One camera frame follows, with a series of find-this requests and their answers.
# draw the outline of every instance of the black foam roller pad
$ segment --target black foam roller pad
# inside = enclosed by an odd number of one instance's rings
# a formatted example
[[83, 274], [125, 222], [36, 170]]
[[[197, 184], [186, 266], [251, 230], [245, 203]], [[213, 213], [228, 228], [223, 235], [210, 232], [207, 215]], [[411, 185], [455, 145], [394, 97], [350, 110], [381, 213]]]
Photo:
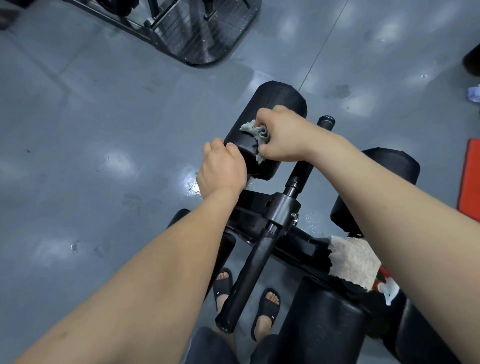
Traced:
[[295, 88], [277, 81], [266, 82], [257, 88], [225, 138], [225, 144], [233, 143], [239, 148], [247, 164], [247, 173], [262, 180], [271, 179], [280, 162], [266, 159], [258, 164], [255, 160], [258, 143], [251, 134], [241, 132], [240, 127], [255, 119], [258, 109], [273, 109], [276, 105], [283, 105], [304, 118], [307, 116], [307, 103]]
[[311, 277], [303, 278], [269, 364], [355, 364], [365, 339], [364, 312]]
[[[401, 150], [380, 147], [363, 150], [362, 152], [411, 184], [417, 183], [420, 174], [420, 164], [407, 153]], [[360, 228], [340, 196], [335, 201], [330, 213], [330, 219], [337, 226], [341, 227], [343, 231], [362, 235]]]

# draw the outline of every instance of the right hand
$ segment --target right hand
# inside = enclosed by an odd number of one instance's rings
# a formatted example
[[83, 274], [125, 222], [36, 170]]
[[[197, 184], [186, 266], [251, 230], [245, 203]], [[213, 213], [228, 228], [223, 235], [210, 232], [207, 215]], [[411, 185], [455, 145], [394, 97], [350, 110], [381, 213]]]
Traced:
[[277, 105], [270, 109], [259, 109], [254, 126], [265, 125], [270, 134], [270, 142], [258, 148], [264, 158], [282, 162], [307, 160], [320, 127], [305, 120], [285, 106]]

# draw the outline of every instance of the gray cloth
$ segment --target gray cloth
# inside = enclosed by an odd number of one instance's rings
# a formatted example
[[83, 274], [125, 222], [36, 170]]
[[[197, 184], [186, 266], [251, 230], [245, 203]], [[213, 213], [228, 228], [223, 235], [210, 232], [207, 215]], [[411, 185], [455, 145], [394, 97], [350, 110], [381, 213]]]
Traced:
[[[242, 132], [247, 132], [249, 134], [252, 134], [253, 137], [257, 140], [258, 146], [261, 146], [262, 144], [267, 144], [270, 141], [270, 135], [268, 134], [267, 127], [265, 125], [261, 126], [253, 126], [255, 124], [255, 120], [252, 120], [251, 122], [246, 122], [240, 127], [240, 130]], [[259, 153], [258, 153], [258, 147], [257, 147], [257, 155], [256, 155], [256, 160], [258, 164], [262, 163], [265, 158], [263, 158]]]
[[[268, 335], [250, 356], [250, 364], [267, 364], [278, 335]], [[199, 328], [192, 338], [185, 364], [239, 364], [227, 342], [211, 328]]]

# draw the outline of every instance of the red mat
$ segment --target red mat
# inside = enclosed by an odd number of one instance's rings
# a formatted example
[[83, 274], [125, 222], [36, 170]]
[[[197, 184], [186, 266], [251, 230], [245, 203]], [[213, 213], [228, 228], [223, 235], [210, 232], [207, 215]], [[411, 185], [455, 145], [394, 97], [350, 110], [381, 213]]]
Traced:
[[480, 139], [468, 141], [458, 210], [480, 221]]

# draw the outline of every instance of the sandal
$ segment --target sandal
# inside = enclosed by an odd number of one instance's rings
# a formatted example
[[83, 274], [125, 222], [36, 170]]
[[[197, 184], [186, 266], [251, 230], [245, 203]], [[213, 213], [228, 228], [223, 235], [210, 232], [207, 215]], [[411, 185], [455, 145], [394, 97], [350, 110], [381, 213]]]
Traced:
[[[228, 278], [224, 279], [217, 279], [220, 273], [228, 273]], [[223, 267], [221, 271], [218, 272], [216, 275], [217, 278], [213, 281], [213, 296], [215, 297], [215, 307], [218, 311], [218, 307], [216, 306], [216, 299], [218, 296], [222, 294], [230, 294], [230, 291], [233, 287], [233, 277], [232, 272], [230, 269]]]
[[[278, 304], [272, 302], [268, 298], [266, 298], [267, 293], [273, 293], [278, 297]], [[273, 288], [266, 288], [265, 291], [262, 293], [262, 296], [260, 298], [260, 303], [258, 304], [258, 311], [257, 311], [257, 316], [255, 317], [255, 320], [253, 321], [252, 325], [252, 330], [251, 330], [251, 335], [253, 341], [257, 341], [255, 338], [255, 327], [257, 326], [257, 321], [260, 316], [267, 316], [272, 320], [272, 326], [275, 323], [276, 317], [278, 313], [280, 312], [280, 304], [282, 301], [280, 300], [280, 295], [278, 294], [277, 291], [275, 291]]]

